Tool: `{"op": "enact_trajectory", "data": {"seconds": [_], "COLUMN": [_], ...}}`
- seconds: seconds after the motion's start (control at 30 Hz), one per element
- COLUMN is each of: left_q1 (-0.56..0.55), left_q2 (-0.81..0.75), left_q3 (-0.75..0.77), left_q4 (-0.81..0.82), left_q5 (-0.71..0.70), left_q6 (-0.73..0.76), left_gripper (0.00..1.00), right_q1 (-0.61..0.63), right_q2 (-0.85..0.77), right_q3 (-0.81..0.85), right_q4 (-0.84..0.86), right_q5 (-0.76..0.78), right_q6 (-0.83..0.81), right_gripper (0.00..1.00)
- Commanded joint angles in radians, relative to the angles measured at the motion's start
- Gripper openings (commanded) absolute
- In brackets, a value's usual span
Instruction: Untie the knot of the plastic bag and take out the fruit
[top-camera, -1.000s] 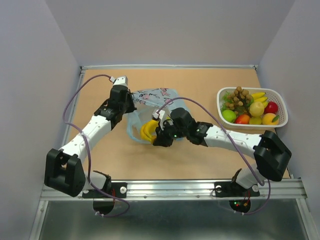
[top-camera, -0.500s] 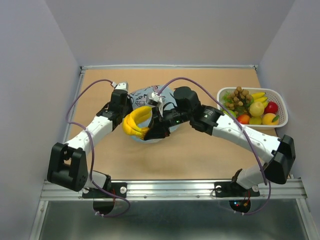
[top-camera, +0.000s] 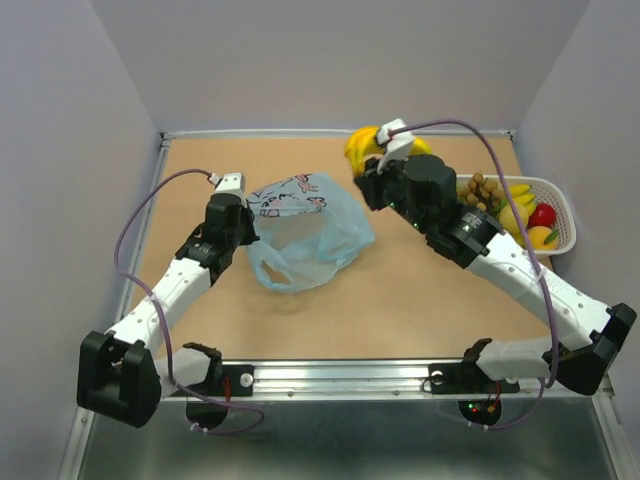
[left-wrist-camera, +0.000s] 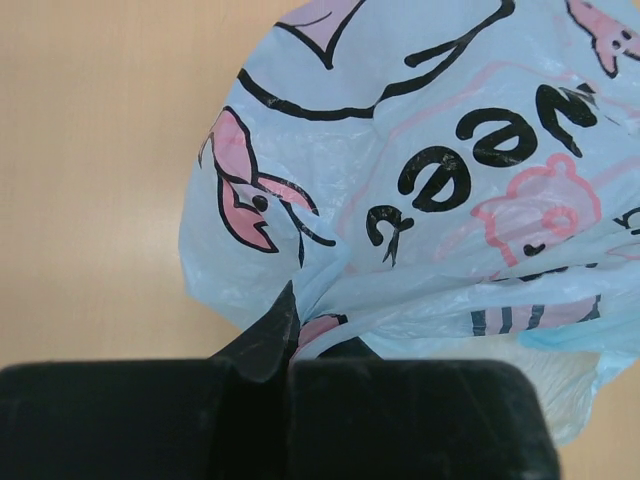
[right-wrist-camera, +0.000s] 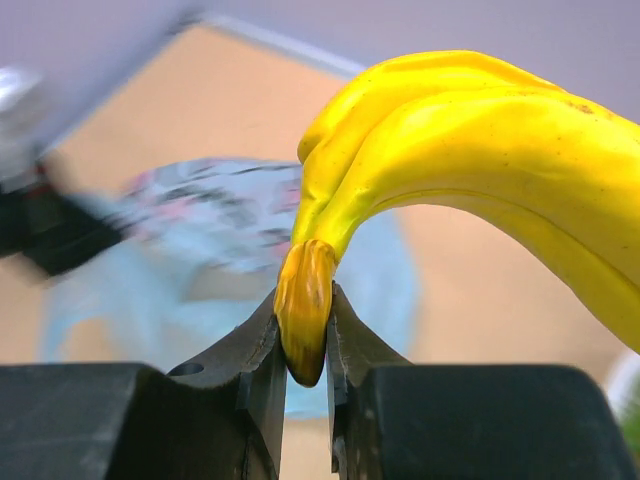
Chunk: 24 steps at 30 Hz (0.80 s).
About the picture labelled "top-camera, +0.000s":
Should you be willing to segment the yellow banana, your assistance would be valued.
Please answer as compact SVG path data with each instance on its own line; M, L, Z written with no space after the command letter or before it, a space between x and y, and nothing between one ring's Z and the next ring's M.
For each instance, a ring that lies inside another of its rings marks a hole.
M354 131L347 140L344 147L344 156L349 161L353 177L359 177L364 174L366 160L369 157L378 156L379 159L381 158L382 150L375 141L375 135L379 128L378 126L361 127ZM431 147L424 140L415 137L409 156L431 153Z

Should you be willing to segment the blue plastic bag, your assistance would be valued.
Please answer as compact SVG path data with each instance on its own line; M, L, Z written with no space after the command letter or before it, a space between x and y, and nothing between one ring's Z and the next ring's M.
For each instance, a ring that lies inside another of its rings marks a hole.
M259 240L247 247L264 287L293 294L322 286L375 241L360 203L325 173L299 174L251 193Z

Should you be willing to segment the yellow pear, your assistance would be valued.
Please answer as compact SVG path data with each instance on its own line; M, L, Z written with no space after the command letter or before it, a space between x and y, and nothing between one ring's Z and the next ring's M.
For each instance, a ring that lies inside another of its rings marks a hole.
M509 204L506 204L499 212L498 221L501 226L509 234L520 234L520 225L527 226L529 213L527 207L520 203L516 203L516 209L513 210Z

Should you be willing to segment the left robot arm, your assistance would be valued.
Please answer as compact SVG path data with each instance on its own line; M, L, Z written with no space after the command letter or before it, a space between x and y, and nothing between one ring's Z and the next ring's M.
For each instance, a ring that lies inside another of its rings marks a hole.
M214 193L205 219L176 252L155 287L121 321L81 342L76 400L79 406L129 426L144 426L161 399L176 391L196 398L228 395L221 353L186 343L170 347L170 327L230 267L235 251L257 240L253 215L241 193Z

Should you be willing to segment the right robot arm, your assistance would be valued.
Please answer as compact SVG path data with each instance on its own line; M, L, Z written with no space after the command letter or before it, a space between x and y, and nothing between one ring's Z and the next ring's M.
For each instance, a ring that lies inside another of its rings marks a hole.
M634 324L629 305L595 300L536 263L490 214L460 201L455 171L424 154L366 160L355 177L373 211L391 208L440 256L487 280L554 329L540 339L477 341L460 366L463 384L482 390L508 378L552 378L593 395Z

